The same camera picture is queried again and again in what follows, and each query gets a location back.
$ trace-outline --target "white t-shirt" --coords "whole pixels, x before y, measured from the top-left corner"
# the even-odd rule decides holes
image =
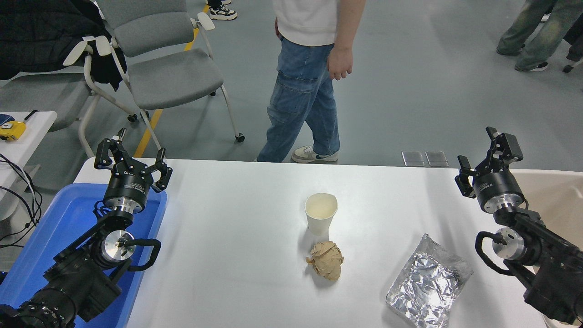
[[[340,0],[273,0],[279,32],[302,46],[334,43]]]

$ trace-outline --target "crumpled foil package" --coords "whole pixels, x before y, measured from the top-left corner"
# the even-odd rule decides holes
[[[468,262],[425,234],[389,289],[386,303],[414,327],[445,328],[449,310],[472,274]]]

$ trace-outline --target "black and white sneaker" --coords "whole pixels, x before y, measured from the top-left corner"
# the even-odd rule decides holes
[[[233,20],[237,18],[237,12],[221,5],[218,9],[209,9],[210,19],[216,20]]]
[[[546,70],[547,67],[549,67],[549,63],[546,61],[543,61],[537,67],[534,67],[533,69],[520,69],[518,67],[514,67],[514,69],[516,69],[517,71],[520,71],[520,72],[542,72],[542,71]]]
[[[231,4],[231,0],[221,0],[221,2],[223,3],[223,5],[230,5]]]

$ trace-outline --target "paper cup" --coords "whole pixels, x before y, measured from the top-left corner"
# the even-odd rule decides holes
[[[325,234],[337,209],[338,201],[334,195],[326,193],[311,195],[305,202],[308,229],[317,236]]]

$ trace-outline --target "gray chair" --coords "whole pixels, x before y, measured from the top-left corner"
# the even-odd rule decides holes
[[[137,116],[127,106],[95,85],[90,72],[93,50],[87,46],[86,41],[82,43],[79,51],[74,54],[73,49],[70,63],[65,65],[78,62],[78,58],[86,53],[85,59],[80,62],[84,66],[84,73],[19,76],[0,88],[0,111],[55,111],[57,119],[49,132],[67,128],[79,120],[79,142],[87,157],[92,157],[94,153],[85,137],[85,129],[101,97],[125,111],[129,115],[128,119],[132,120]],[[83,117],[80,117],[85,102],[91,95],[94,95],[94,98]]]
[[[189,43],[194,38],[193,29],[199,29],[205,40],[208,54],[195,48],[128,65],[128,76],[125,76],[124,82],[140,108],[158,148],[160,143],[147,121],[146,110],[166,109],[193,102],[214,95],[218,88],[222,90],[227,103],[235,139],[243,142],[245,137],[237,129],[222,74],[212,60],[205,28],[200,28],[214,28],[206,14],[199,14],[198,20],[191,19],[184,0],[97,0],[97,3],[114,29],[113,47],[119,46],[127,57]]]

